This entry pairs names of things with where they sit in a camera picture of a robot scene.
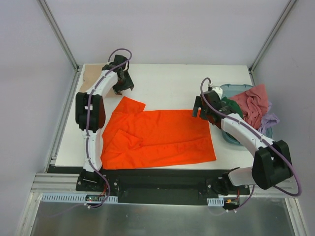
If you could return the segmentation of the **orange t shirt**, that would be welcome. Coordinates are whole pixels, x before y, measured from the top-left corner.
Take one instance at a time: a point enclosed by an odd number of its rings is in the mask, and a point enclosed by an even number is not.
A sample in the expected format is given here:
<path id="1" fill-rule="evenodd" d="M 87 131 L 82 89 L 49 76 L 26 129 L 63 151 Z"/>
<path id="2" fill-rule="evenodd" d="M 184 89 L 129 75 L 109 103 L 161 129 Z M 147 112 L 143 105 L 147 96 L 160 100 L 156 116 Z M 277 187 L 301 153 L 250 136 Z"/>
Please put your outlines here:
<path id="1" fill-rule="evenodd" d="M 123 97 L 102 134 L 104 169 L 140 169 L 216 160 L 207 121 L 191 110 L 145 111 Z"/>

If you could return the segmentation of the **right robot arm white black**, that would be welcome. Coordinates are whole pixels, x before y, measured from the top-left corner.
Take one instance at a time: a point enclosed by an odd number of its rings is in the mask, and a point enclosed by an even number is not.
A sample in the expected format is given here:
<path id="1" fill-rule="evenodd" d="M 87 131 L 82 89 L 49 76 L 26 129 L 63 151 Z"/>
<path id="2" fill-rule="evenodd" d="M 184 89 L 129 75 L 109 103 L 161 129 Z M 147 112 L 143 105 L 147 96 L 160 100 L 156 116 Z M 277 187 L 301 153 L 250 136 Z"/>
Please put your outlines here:
<path id="1" fill-rule="evenodd" d="M 275 142 L 253 129 L 214 90 L 195 98 L 192 115 L 231 135 L 253 156 L 252 166 L 223 174 L 221 187 L 225 193 L 233 194 L 240 185 L 257 185 L 266 190 L 293 176 L 287 143 Z"/>

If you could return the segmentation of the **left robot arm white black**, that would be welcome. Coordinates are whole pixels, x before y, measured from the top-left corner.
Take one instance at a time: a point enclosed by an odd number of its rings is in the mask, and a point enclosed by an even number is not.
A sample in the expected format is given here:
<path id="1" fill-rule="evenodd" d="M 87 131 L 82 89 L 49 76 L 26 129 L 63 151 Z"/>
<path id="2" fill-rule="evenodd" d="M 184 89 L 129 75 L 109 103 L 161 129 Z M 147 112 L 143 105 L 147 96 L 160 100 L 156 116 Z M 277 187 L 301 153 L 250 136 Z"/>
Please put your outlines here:
<path id="1" fill-rule="evenodd" d="M 101 68 L 100 76 L 90 82 L 91 87 L 78 92 L 75 96 L 75 121 L 82 131 L 85 143 L 85 161 L 83 170 L 77 179 L 77 191 L 102 191 L 107 184 L 100 170 L 102 168 L 101 154 L 103 149 L 102 129 L 106 114 L 104 99 L 110 90 L 115 94 L 134 88 L 129 75 L 129 58 L 115 55 L 112 62 Z"/>

